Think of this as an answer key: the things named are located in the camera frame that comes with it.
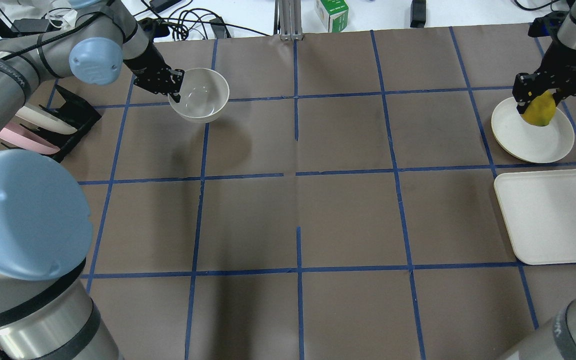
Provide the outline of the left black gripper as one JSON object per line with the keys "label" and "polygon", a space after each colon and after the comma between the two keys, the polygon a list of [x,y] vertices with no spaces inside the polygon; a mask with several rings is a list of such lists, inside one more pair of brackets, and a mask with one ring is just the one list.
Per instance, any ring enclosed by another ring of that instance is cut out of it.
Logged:
{"label": "left black gripper", "polygon": [[179,104],[185,71],[172,69],[154,43],[148,43],[140,55],[124,59],[123,63],[135,75],[135,86],[153,94],[165,95],[171,104]]}

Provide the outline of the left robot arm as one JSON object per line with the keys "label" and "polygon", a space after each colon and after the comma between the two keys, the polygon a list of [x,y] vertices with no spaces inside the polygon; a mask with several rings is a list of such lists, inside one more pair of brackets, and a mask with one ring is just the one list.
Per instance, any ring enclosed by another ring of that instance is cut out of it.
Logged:
{"label": "left robot arm", "polygon": [[[119,0],[71,0],[76,25],[0,39],[0,132],[43,82],[75,76],[134,84],[179,100],[185,77]],[[121,360],[80,281],[93,225],[82,187],[57,161],[18,145],[0,150],[0,358]]]}

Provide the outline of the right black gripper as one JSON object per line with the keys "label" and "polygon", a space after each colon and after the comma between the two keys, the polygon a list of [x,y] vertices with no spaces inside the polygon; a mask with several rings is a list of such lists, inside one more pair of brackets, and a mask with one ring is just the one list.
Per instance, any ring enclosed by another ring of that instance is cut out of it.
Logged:
{"label": "right black gripper", "polygon": [[523,116],[530,104],[545,91],[554,91],[558,106],[569,97],[576,97],[576,49],[553,39],[535,73],[517,73],[512,95],[518,113]]}

